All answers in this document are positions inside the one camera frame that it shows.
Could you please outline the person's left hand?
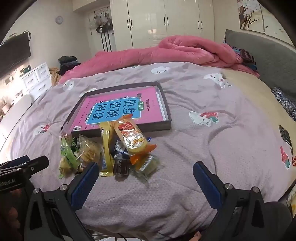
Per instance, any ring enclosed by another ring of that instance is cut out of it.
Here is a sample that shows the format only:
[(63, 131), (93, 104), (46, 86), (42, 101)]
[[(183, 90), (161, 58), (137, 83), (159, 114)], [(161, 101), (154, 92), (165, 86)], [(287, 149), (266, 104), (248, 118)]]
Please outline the person's left hand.
[(22, 190), (16, 189), (10, 193), (1, 194), (1, 240), (21, 240), (19, 233), (21, 224), (18, 211), (13, 205), (14, 199), (19, 199)]

